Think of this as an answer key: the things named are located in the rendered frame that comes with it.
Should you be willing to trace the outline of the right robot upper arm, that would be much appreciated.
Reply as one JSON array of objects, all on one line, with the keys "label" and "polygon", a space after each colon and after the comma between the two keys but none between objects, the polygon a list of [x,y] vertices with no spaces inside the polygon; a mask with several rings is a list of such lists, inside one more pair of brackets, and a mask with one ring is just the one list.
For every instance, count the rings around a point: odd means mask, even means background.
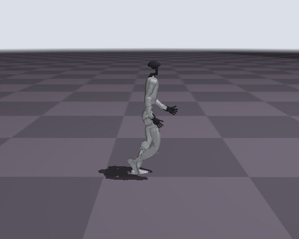
[{"label": "right robot upper arm", "polygon": [[150,79],[149,86],[148,86],[148,89],[147,89],[147,93],[146,93],[146,96],[145,96],[145,100],[146,100],[147,97],[150,97],[150,95],[153,93],[153,90],[154,90],[156,84],[157,84],[157,80]]}]

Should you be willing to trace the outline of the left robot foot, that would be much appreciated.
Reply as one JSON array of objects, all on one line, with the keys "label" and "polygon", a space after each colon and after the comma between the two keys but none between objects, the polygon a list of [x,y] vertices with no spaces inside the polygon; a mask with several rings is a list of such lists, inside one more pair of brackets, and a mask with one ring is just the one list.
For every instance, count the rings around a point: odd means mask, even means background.
[{"label": "left robot foot", "polygon": [[[148,171],[145,171],[145,170],[141,170],[139,169],[140,173],[139,174],[145,174],[145,173],[148,173]],[[131,174],[137,174],[134,170],[131,171]]]}]

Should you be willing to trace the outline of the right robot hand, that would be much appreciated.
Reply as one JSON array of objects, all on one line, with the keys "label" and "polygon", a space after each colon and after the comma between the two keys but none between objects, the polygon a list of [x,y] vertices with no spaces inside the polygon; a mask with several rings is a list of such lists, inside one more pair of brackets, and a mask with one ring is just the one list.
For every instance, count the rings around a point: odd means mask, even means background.
[{"label": "right robot hand", "polygon": [[[151,120],[153,121],[153,123],[154,123],[155,125],[157,125],[158,128],[162,127],[163,124],[161,124],[160,121],[161,121],[161,122],[163,122],[163,121],[162,121],[162,120],[159,120],[158,118],[155,118],[155,115],[154,115],[153,113],[152,113],[152,115],[154,116],[154,118],[151,119]],[[159,123],[160,123],[162,126],[161,126]],[[160,127],[159,127],[159,126],[160,126]]]}]

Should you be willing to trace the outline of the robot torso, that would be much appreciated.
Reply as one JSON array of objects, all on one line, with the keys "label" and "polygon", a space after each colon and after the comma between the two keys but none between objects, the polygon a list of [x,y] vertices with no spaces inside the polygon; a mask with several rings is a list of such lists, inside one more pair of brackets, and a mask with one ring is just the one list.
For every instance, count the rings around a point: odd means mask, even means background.
[{"label": "robot torso", "polygon": [[[149,78],[146,79],[146,83],[145,83],[145,96],[146,96],[146,93],[147,93],[147,89],[148,89],[148,86],[149,86],[150,79],[157,80],[156,78],[154,78],[154,76],[149,77]],[[157,80],[157,84],[156,84],[156,86],[155,86],[155,88],[153,90],[153,93],[150,95],[150,97],[152,98],[151,104],[155,104],[156,103],[157,93],[158,93],[158,80]],[[151,106],[151,111],[152,111],[152,109],[153,109],[153,106]],[[145,116],[147,116],[147,114],[146,114],[146,107],[145,107],[145,109],[143,110],[143,113],[142,113],[142,120],[143,121],[145,119]]]}]

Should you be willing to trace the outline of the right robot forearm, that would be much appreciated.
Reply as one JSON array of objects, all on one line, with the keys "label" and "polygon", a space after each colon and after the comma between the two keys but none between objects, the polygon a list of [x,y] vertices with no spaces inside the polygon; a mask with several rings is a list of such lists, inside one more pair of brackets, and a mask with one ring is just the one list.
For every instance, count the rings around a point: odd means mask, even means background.
[{"label": "right robot forearm", "polygon": [[146,106],[146,114],[149,116],[150,119],[154,118],[151,111],[151,97],[146,98],[145,106]]}]

